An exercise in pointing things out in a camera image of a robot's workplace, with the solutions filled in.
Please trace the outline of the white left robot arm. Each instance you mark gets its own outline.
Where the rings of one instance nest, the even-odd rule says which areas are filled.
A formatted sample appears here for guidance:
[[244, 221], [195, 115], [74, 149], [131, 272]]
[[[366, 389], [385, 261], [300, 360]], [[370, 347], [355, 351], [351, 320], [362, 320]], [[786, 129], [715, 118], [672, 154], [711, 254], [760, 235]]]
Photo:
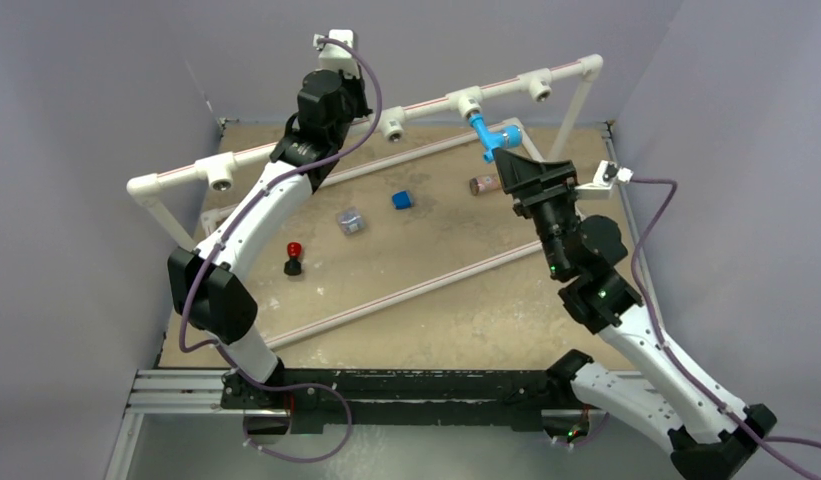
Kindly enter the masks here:
[[244, 285], [265, 244], [350, 153], [352, 124], [377, 117], [367, 81], [321, 69], [306, 75], [297, 110], [270, 154], [263, 173], [219, 230], [191, 250], [176, 248], [167, 260], [174, 311], [184, 326], [204, 332], [208, 343], [248, 378], [245, 395], [258, 408], [283, 399], [282, 363], [256, 326], [258, 306]]

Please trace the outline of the blue water faucet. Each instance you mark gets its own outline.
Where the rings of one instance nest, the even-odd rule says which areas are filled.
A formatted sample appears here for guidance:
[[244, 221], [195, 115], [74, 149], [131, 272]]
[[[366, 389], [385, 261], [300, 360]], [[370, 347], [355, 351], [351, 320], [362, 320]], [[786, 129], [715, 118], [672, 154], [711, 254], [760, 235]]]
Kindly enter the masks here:
[[484, 148], [483, 160], [490, 164], [494, 161], [494, 151], [497, 149], [511, 149], [522, 144], [522, 130], [517, 125], [504, 125], [498, 131], [492, 131], [486, 124], [481, 113], [471, 113], [467, 121], [474, 129], [478, 140]]

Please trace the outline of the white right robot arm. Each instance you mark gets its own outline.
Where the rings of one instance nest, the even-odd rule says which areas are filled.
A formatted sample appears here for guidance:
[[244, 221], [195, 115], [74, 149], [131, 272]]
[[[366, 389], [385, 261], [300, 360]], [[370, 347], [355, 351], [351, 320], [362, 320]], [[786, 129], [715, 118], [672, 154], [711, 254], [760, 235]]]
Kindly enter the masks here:
[[514, 212], [534, 223], [567, 313], [647, 381], [629, 384], [573, 350], [548, 371], [550, 399], [608, 412], [664, 450], [686, 479], [733, 477], [775, 427], [775, 414], [721, 387], [664, 332], [617, 270], [628, 254], [618, 224], [577, 212], [586, 188], [571, 162], [539, 163], [502, 148], [490, 156]]

